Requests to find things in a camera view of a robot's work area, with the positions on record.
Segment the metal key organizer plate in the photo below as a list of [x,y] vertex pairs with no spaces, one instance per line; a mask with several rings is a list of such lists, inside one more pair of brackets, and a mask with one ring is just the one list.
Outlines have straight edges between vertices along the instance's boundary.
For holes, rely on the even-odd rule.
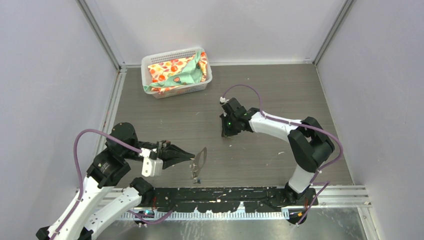
[[192,181],[194,179],[199,178],[200,172],[202,168],[204,167],[207,160],[207,148],[204,147],[192,160],[190,164],[190,170],[191,170],[191,178]]

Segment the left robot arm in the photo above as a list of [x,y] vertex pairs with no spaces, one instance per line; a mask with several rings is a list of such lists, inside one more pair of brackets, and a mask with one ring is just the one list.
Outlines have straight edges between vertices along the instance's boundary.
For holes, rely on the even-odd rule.
[[[83,176],[78,161],[78,143],[85,133],[106,137],[106,148],[95,156]],[[95,240],[100,233],[123,213],[140,205],[148,207],[154,199],[154,187],[145,180],[157,176],[173,165],[195,159],[168,140],[156,143],[140,141],[134,126],[129,122],[116,124],[110,134],[96,129],[80,132],[73,145],[74,163],[79,189],[63,214],[55,223],[40,228],[39,240]],[[125,191],[99,211],[95,211],[104,197],[130,171],[128,160],[143,163],[141,177],[136,177]]]

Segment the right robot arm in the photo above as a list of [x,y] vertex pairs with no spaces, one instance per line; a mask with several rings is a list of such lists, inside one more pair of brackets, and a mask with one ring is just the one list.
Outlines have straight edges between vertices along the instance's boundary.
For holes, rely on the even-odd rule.
[[313,117],[291,120],[261,113],[258,108],[246,109],[236,98],[219,100],[223,113],[222,137],[235,136],[243,131],[266,134],[289,143],[296,167],[292,177],[284,186],[283,200],[299,205],[318,168],[328,160],[335,150],[329,136]]

